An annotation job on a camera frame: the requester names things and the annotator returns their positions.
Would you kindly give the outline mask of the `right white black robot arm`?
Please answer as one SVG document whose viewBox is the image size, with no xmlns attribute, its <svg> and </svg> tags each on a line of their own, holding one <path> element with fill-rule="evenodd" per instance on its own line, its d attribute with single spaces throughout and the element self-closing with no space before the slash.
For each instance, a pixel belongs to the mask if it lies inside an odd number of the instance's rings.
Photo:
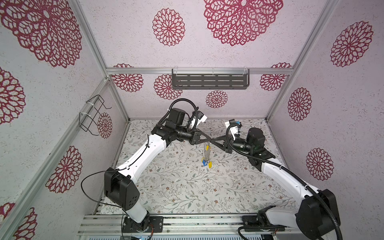
<svg viewBox="0 0 384 240">
<path fill-rule="evenodd" d="M 265 136 L 261 129 L 251 128 L 245 139 L 241 138 L 241 126 L 232 123 L 226 133 L 210 139 L 221 150 L 236 152 L 246 157 L 250 164 L 283 187 L 295 200 L 297 210 L 289 211 L 275 205 L 257 213 L 255 224 L 244 223 L 238 230 L 276 231 L 284 228 L 298 229 L 310 240 L 321 240 L 334 231 L 338 240 L 343 239 L 341 220 L 335 195 L 328 189 L 319 190 L 308 184 L 283 166 L 275 155 L 265 148 Z"/>
</svg>

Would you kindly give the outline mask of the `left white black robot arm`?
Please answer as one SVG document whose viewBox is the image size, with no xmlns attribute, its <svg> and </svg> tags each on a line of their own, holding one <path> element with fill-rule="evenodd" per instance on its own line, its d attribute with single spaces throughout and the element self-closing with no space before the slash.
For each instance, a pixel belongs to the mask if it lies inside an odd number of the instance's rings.
<svg viewBox="0 0 384 240">
<path fill-rule="evenodd" d="M 192 130 L 207 120 L 201 111 L 194 113 L 191 122 L 183 126 L 186 112 L 170 109 L 165 123 L 156 124 L 147 136 L 146 142 L 117 169 L 109 168 L 104 175 L 105 196 L 127 214 L 126 220 L 138 232 L 150 226 L 150 214 L 139 202 L 140 191 L 136 183 L 152 160 L 164 151 L 173 141 L 187 141 L 198 145 L 211 140 L 198 129 Z"/>
</svg>

